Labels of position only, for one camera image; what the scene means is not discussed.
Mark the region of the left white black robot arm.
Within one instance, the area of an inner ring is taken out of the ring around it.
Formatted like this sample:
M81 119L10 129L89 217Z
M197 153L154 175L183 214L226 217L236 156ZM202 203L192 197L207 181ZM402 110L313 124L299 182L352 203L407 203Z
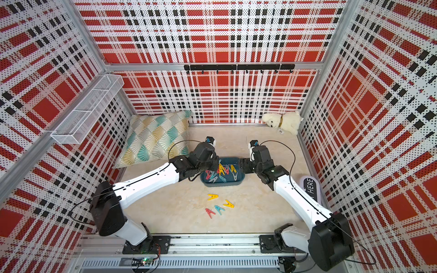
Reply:
M219 166L215 144L213 137L207 137L189 155L171 158L144 175L114 185L108 182L98 185L89 210L99 235L115 235L125 240L124 252L128 254L144 253L152 248L153 238L146 225L125 216L124 209L165 186L194 179L206 170L215 171Z

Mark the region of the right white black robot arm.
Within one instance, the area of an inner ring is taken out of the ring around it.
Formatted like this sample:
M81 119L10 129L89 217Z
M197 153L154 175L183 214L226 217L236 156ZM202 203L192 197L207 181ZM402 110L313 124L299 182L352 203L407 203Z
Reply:
M247 174L256 174L261 182L284 198L306 224L300 229L286 224L274 231L275 248L288 252L299 249L308 253L323 271L329 271L355 253L349 222L342 214L333 214L314 200L284 167L276 165L268 148L253 140L249 158L241 160Z

